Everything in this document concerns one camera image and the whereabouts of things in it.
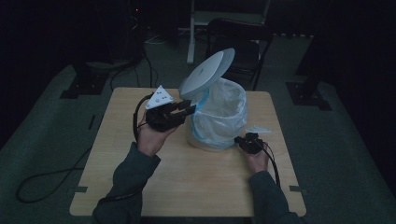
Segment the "plastic bag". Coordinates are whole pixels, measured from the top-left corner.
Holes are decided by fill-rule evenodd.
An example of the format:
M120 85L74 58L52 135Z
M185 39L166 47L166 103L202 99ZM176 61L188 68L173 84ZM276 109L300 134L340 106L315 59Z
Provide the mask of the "plastic bag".
M195 95L191 104L196 105L191 115L191 132L210 147L231 147L247 124L246 92L230 80L220 78L209 89Z

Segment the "black cable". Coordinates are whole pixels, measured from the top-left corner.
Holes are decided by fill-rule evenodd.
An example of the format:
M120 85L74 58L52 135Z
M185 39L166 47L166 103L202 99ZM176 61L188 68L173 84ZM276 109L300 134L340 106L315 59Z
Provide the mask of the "black cable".
M137 87L140 88L139 74L137 74L136 67L134 68L134 73L136 74Z
M140 102L139 102L139 103L137 104L137 106L136 106L136 109L134 110L134 124L133 124L133 125L134 125L134 140L136 141L136 143L137 143L137 139L138 139L138 134L137 134L137 116L138 116L138 114L139 114L140 106L141 106L145 101L149 100L153 94L154 94L154 93L152 93L152 94L150 94L150 95L147 95L147 96L143 97L143 99L140 100Z
M142 127L143 125L146 125L147 123L146 122L144 122L144 123L142 123L142 124L139 124L138 126L137 126L137 129L139 129L140 127Z
M118 201L130 199L130 198L136 196L137 194L141 193L143 191L143 188L146 186L146 184L147 184L147 182L145 184L143 184L142 187L134 190L132 193L127 194L127 195L102 198L101 200L99 200L99 202L96 205L96 207L99 207L102 203L112 203L112 202L118 202ZM94 209L93 213L92 213L93 214L93 218L95 219L96 223L100 224L101 222L99 221L99 218L98 218L96 212L97 212L97 210Z
M155 82L154 82L154 87L155 87L155 88L158 88L158 86L157 86L157 81L158 81L158 72L157 72L157 70L155 70L155 68L152 68L152 70L154 70L154 72L155 72Z
M92 147L89 147L81 156L80 158L76 161L76 163L73 165L72 168L69 169L63 169L63 170L59 170L59 171L54 171L54 172L48 172L48 173L43 173L43 174L38 174L38 175L31 175L27 178L25 178L20 185L18 186L17 191L15 192L15 197L17 198L17 200L21 203L38 203L40 201L43 201L45 199L47 199L50 195L52 195L56 190L58 190L58 188L64 183L64 181L66 180L67 177L70 176L70 174L73 171L76 170L83 170L84 168L77 168L78 163L84 158L84 156L92 149ZM59 182L59 184L53 189L51 190L47 195L38 198L38 199L34 199L34 200L27 200L27 199L23 199L21 196L21 191L22 188L31 180L33 180L34 178L40 177L40 176L44 176L44 175L56 175L56 174L60 174L63 172L68 172L66 174L66 176L61 180L61 182Z
M263 142L270 149L271 153L273 154L273 157L271 157L271 155L267 152L267 150L260 143L258 143L256 140L254 140L254 143L256 143L258 146L260 146L262 148L262 150L265 152L265 154L267 154L268 158L270 159L270 161L274 167L274 171L275 171L276 184L280 187L279 172L277 171L277 166L276 166L273 150L269 147L269 145L267 143Z
M146 53L145 50L143 50L143 55L145 56L146 61L148 61L148 67L149 67L149 87L152 88L152 66L151 62L149 61L149 57Z
M126 67L120 69L120 70L119 70L116 74L114 74L114 76L110 79L110 89L111 89L111 91L114 91L114 87L113 87L114 78L116 78L116 76L119 75L119 74L120 74L123 70L125 70L125 69L126 69Z
M112 73L112 72L115 72L115 71L118 71L121 69L125 69L128 67L133 67L134 65L136 65L139 62L140 62L140 60L138 60L138 59L132 59L128 63L123 63L123 64L116 65L116 66L113 66L110 68L97 68L97 67L93 67L93 66L89 66L89 67L93 72Z
M300 217L300 220L301 220L304 224L308 224L308 222L305 220L304 217Z

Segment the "black chair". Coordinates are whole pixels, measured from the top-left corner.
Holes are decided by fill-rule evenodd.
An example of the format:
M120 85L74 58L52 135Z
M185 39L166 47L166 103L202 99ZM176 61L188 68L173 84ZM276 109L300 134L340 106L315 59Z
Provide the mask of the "black chair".
M269 49L273 34L261 23L214 19L206 26L207 48L206 58L228 48L235 49L235 56L228 72L246 74L254 80L256 90L264 55Z

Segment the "person's left hand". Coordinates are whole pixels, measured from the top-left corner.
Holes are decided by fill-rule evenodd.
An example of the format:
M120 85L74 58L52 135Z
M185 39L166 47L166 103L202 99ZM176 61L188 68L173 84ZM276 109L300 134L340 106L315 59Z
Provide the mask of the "person's left hand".
M142 120L139 122L137 148L144 154L152 157L157 154L158 151L160 151L166 138L177 128L178 127L163 133L157 132L146 123L145 113Z

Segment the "wire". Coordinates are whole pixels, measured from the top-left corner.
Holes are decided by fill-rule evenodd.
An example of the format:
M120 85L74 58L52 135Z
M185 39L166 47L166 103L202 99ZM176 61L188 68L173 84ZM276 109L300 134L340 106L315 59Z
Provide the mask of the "wire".
M112 203L112 202L118 202L118 201L130 199L130 198L136 196L137 194L141 193L143 191L143 187L145 187L146 184L147 184L147 182L145 184L143 184L142 187L136 189L135 191L133 191L132 193L127 194L127 195L102 198L101 200L99 200L96 207L99 207L102 203ZM96 223L101 224L96 213L97 213L97 210L96 209L93 210L93 218L95 219Z
M132 16L132 18L131 18L131 22L132 22L132 19L134 19L134 22L135 22L135 25L134 25L134 27L132 27L132 30L134 30L134 29L136 29L137 28L137 18L136 17L134 17L134 16Z
M264 143L264 144L270 149L271 154L273 155L273 156L271 157L271 155L267 152L266 148L264 148L260 143L258 143L257 140L254 140L254 143L256 143L259 147L262 148L262 150L265 152L265 154L267 154L268 158L270 159L271 163L273 164L274 172L275 172L276 184L280 187L279 172L277 171L277 166L276 166L276 163L275 163L274 152L273 152L272 149L268 146L267 143Z
M112 73L112 72L119 72L120 70L125 70L127 68L133 68L136 67L141 61L141 58L133 58L131 61L129 61L128 63L123 63L120 65L116 65L113 67L109 67L109 68L98 68L98 67L94 67L89 65L91 71L96 72L96 73Z
M137 74L136 67L134 68L134 73L136 74L137 87L140 88L139 74Z
M142 127L143 125L146 125L147 123L145 122L145 123L142 123L142 124L139 124L138 126L137 126L137 129L139 129L140 127Z
M178 35L184 35L188 32L189 30L182 30L180 33L178 33Z
M137 143L137 139L138 139L138 132L137 132L137 128L138 128L138 127L137 127L137 115L139 114L140 106L141 106L145 101L149 100L153 94L154 94L154 93L152 93L152 94L150 94L150 95L147 95L147 96L143 97L143 99L140 100L140 102L139 102L139 103L137 104L137 106L136 106L136 109L134 110L134 123L133 123L133 125L134 125L134 140L136 141L136 143Z
M161 44L164 44L164 43L166 43L166 42L168 42L169 40L164 40L163 42L150 42L151 40L154 40L154 39L156 39L156 38L159 38L160 36L159 35L155 35L154 37L152 37L152 38L150 38L150 39L148 39L148 40L146 40L145 41L145 44L152 44L152 45L161 45Z
M146 51L145 50L143 50L143 54L144 54L144 56L145 56L145 59L146 59L146 61L148 61L148 67L149 67L149 86L150 87L152 87L152 66L151 66L151 62L149 61L149 57L148 57L148 55L147 55L147 53L146 53Z
M155 82L154 82L154 86L155 86L155 88L157 88L157 87L158 87L158 86L157 86L158 72L157 72L157 70L155 70L153 67L151 67L151 69L154 70L154 72L155 72Z
M73 171L76 171L76 170L83 170L83 169L84 169L84 168L77 168L77 165L78 165L78 163L84 158L84 156L85 156L89 151L91 151L91 149L92 149L92 147L89 147L87 150L85 150L85 152L79 157L79 159L76 161L76 163L73 165L72 168L63 169L63 170L54 171L54 172L47 172L47 173L38 174L38 175L31 175L31 176L25 178L25 179L20 183L20 185L18 186L18 189L17 189L17 191L16 191L16 193L15 193L15 197L16 197L17 200L18 200L19 202L21 202L21 203L38 203L38 202L41 202L41 201L47 199L47 198L48 198L50 195L52 195L56 190L58 190L58 188L64 183L64 181L66 180L66 178L69 177L70 174L71 174ZM25 185L26 185L27 183L29 183L29 182L30 182L31 180L33 180L34 178L37 178L37 177L40 177L40 176L44 176L44 175L56 175L56 174L60 174L60 173L64 173L64 172L68 172L68 173L67 173L66 176L61 180L61 182L59 182L59 184L58 184L54 189L52 189L48 194L46 194L45 196L40 197L40 198L37 198L37 199L33 199L33 200L27 200L27 199L22 198L22 196L21 196L21 191L22 191L22 189L25 187Z
M114 74L114 76L110 79L110 89L111 89L111 91L114 91L114 87L113 87L114 78L116 78L116 76L119 75L119 74L120 74L123 70L125 70L125 69L126 69L126 67L120 69L120 70L119 70L118 72L116 72L116 74Z
M304 224L308 224L308 222L305 220L304 217L300 217L300 220L301 220Z
M200 38L200 37L198 37L198 34L199 33L201 33L202 31L203 31L204 29L200 29L200 30L197 30L197 32L195 32L194 33L194 39L195 39L195 41L200 41L201 43L206 43L207 41L206 41L206 38Z

